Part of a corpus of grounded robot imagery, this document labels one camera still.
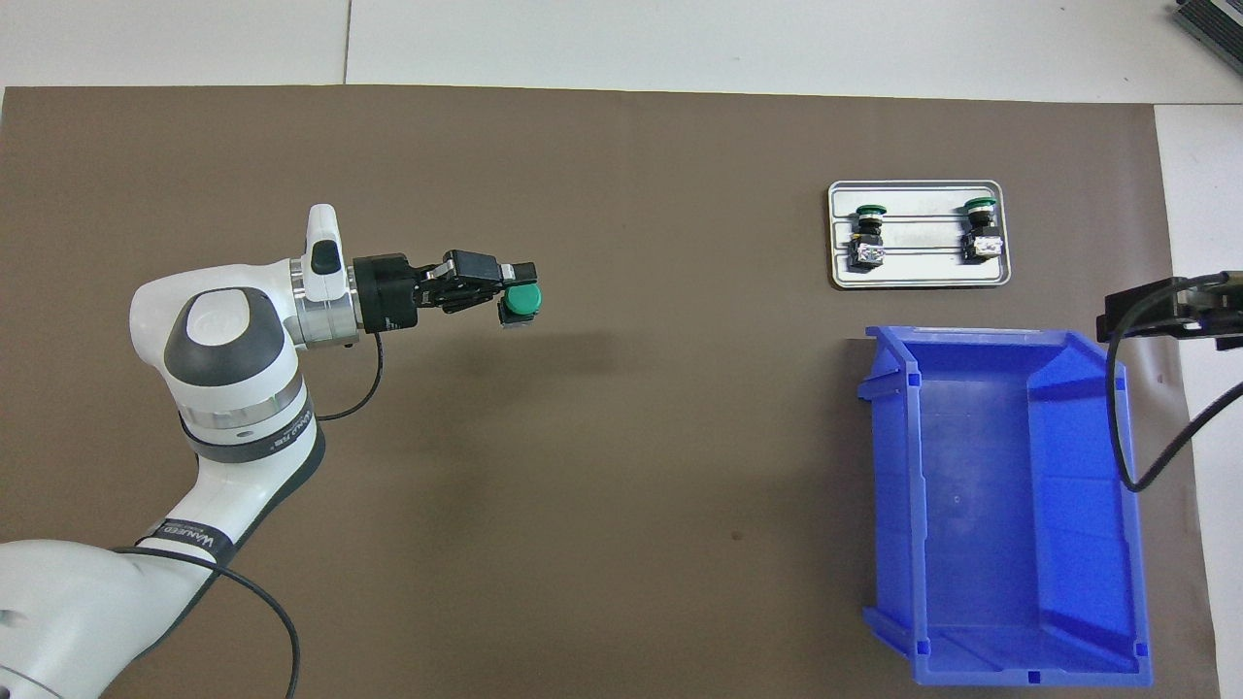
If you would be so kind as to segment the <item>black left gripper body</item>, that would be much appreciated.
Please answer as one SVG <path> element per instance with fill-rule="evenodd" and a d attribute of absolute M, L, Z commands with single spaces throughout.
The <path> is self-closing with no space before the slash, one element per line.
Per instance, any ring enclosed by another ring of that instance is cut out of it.
<path fill-rule="evenodd" d="M 353 277 L 360 327 L 369 335 L 416 327 L 419 310 L 439 306 L 438 284 L 430 290 L 423 284 L 435 279 L 434 271 L 447 260 L 416 267 L 405 255 L 355 257 Z"/>

